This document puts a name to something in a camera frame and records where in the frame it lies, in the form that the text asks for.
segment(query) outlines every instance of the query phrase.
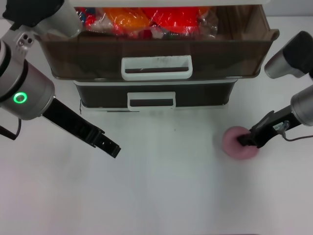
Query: white drawer handle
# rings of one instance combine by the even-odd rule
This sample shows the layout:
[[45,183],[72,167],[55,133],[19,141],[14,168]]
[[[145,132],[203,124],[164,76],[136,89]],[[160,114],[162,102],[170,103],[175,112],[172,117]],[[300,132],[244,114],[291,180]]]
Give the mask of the white drawer handle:
[[192,71],[190,55],[122,58],[121,73],[126,81],[188,79]]
[[176,107],[175,92],[127,93],[130,111],[168,110]]

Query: gray robot arm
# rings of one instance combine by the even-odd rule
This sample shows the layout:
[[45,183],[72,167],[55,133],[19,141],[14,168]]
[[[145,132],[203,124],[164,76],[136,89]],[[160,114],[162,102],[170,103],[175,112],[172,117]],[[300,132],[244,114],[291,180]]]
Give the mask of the gray robot arm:
[[[43,3],[40,7],[47,4],[46,1],[36,2]],[[87,122],[58,101],[55,98],[52,81],[25,59],[35,38],[30,31],[20,28],[40,34],[52,30],[68,37],[76,36],[81,31],[82,26],[78,16],[66,0],[48,0],[48,2],[54,6],[52,12],[50,8],[46,11],[35,9],[37,14],[43,14],[44,17],[30,15],[31,19],[29,19],[28,16],[18,14],[23,4],[14,11],[12,3],[16,3],[16,0],[8,1],[3,16],[13,21],[13,25],[0,39],[0,107],[17,116],[19,120],[31,120],[43,116],[75,137],[93,147],[101,148],[115,158],[120,147],[107,138],[103,130]],[[3,127],[0,127],[0,133],[10,139],[16,138],[16,135]]]
[[[292,38],[265,65],[270,78],[279,78],[292,74],[300,78],[306,74],[313,76],[313,38],[307,32],[300,32]],[[268,113],[258,124],[250,129],[250,134],[238,137],[243,146],[263,147],[270,139],[282,135],[287,141],[286,131],[299,125],[313,126],[313,85],[291,98],[290,106]]]

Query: brown plastic drawer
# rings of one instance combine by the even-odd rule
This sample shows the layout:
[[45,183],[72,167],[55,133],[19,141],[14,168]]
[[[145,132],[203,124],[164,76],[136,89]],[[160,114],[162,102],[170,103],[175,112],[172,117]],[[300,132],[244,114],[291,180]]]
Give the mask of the brown plastic drawer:
[[120,82],[125,57],[191,55],[189,80],[256,77],[279,36],[269,28],[261,5],[219,6],[215,39],[126,40],[84,32],[74,39],[53,35],[38,38],[56,78]]
[[236,81],[74,83],[85,107],[126,110],[128,93],[175,92],[177,108],[225,105]]

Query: pink round object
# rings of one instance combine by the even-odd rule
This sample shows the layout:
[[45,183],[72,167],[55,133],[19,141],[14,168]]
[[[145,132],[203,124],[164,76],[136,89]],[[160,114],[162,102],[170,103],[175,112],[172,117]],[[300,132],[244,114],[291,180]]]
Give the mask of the pink round object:
[[242,146],[237,140],[239,136],[249,133],[249,130],[241,126],[229,128],[223,136],[224,152],[237,160],[246,160],[255,157],[259,153],[259,149],[256,146]]

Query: white tabletop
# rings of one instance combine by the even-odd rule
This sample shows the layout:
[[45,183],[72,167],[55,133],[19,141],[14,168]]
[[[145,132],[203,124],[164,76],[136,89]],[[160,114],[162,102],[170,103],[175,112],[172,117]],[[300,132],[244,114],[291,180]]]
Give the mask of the white tabletop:
[[[266,61],[300,30],[313,34],[313,17],[268,21],[281,36]],[[1,34],[7,29],[0,21]],[[38,43],[28,60],[79,112],[74,84],[52,78]],[[262,71],[238,81],[224,109],[83,113],[121,146],[116,159],[43,117],[24,121],[16,141],[0,136],[0,234],[312,234],[312,139],[276,137],[243,162],[221,150],[228,127],[250,128],[312,83]],[[0,125],[15,130],[17,118],[1,110]],[[288,136],[312,133],[300,126]]]

